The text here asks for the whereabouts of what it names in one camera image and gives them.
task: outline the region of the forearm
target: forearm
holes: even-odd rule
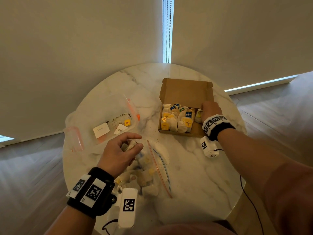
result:
[[[279,166],[292,161],[235,129],[225,129],[217,138],[231,164],[261,198],[271,174]]]
[[[96,219],[66,206],[45,235],[91,235]]]

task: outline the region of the wristband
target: wristband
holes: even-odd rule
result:
[[[229,122],[229,120],[223,116],[223,115],[213,115],[209,118],[207,118],[203,125],[202,129],[208,136],[210,141],[218,141],[217,136],[218,134],[227,128],[233,128],[236,129],[234,126],[232,126]]]
[[[109,173],[94,167],[66,195],[67,204],[91,218],[104,215],[116,202],[116,196],[111,194],[115,186],[113,181]]]

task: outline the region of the black cable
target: black cable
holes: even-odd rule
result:
[[[118,219],[113,219],[113,220],[107,222],[107,223],[102,227],[102,230],[105,230],[108,235],[111,235],[111,234],[108,232],[108,230],[106,229],[106,226],[109,225],[110,223],[114,223],[114,222],[117,222],[117,221],[118,221]]]
[[[256,211],[256,215],[258,216],[258,219],[259,219],[259,222],[260,222],[260,225],[261,225],[261,229],[262,229],[262,234],[264,235],[264,230],[263,230],[263,226],[262,226],[262,223],[261,223],[261,219],[260,219],[260,216],[259,216],[259,213],[258,211],[256,210],[256,207],[255,205],[253,204],[253,202],[251,201],[251,199],[249,198],[249,196],[247,195],[247,193],[245,192],[243,186],[242,186],[242,180],[241,180],[241,176],[240,176],[240,185],[241,185],[241,188],[242,190],[244,191],[244,194],[246,195],[246,197],[248,198],[248,200],[251,202],[251,204],[253,205],[255,211]]]

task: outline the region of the left hand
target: left hand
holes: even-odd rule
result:
[[[127,139],[141,138],[142,136],[139,134],[125,132],[111,139],[106,145],[97,167],[105,170],[114,178],[118,177],[143,149],[143,144],[137,143],[131,150],[123,152],[122,144],[127,143]]]

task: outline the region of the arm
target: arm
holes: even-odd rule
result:
[[[136,155],[143,149],[143,144],[138,143],[131,150],[123,152],[120,147],[127,142],[127,139],[132,138],[141,139],[142,137],[136,133],[123,133],[111,139],[104,149],[97,167],[105,170],[114,178],[118,177],[128,165],[132,164]],[[45,235],[89,235],[92,234],[95,223],[96,219],[71,206],[66,206]]]
[[[216,102],[204,102],[202,109],[202,121],[215,114],[222,115]],[[293,162],[271,147],[235,129],[222,130],[217,139],[231,164],[261,198],[264,198],[264,187],[272,173],[281,165]]]

